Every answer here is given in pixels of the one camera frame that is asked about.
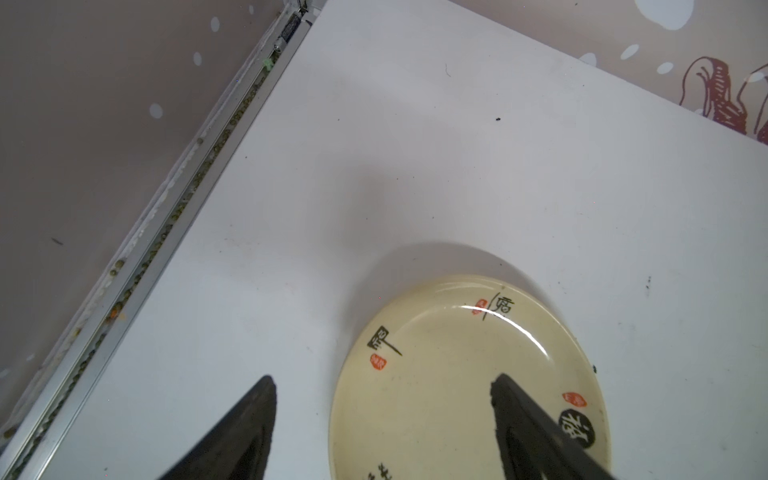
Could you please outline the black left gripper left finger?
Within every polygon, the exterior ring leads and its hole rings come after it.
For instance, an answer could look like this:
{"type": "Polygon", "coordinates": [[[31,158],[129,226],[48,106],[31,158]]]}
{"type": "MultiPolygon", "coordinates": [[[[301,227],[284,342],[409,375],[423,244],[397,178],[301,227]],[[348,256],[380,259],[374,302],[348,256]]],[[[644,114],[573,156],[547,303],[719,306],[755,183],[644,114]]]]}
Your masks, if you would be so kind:
{"type": "Polygon", "coordinates": [[[276,384],[266,375],[162,477],[262,480],[276,413],[276,384]]]}

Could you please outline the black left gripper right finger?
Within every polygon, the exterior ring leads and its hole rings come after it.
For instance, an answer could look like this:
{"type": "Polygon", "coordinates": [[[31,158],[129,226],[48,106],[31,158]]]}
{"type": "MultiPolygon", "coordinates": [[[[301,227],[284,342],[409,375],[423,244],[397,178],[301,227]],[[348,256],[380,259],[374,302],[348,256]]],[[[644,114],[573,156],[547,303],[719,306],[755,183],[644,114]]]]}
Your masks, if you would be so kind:
{"type": "Polygon", "coordinates": [[[507,479],[612,478],[508,375],[492,382],[490,395],[507,479]]]}

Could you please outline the cream plate with characters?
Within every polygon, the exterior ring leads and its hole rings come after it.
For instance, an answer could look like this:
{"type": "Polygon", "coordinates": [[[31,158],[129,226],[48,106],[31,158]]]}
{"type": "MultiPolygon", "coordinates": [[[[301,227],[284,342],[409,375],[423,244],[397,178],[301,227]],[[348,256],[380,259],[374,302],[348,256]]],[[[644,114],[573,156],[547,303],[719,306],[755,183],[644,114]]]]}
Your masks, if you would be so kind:
{"type": "Polygon", "coordinates": [[[612,446],[592,364],[540,302],[451,275],[385,306],[355,341],[329,430],[335,479],[500,479],[491,385],[511,377],[597,463],[612,446]]]}

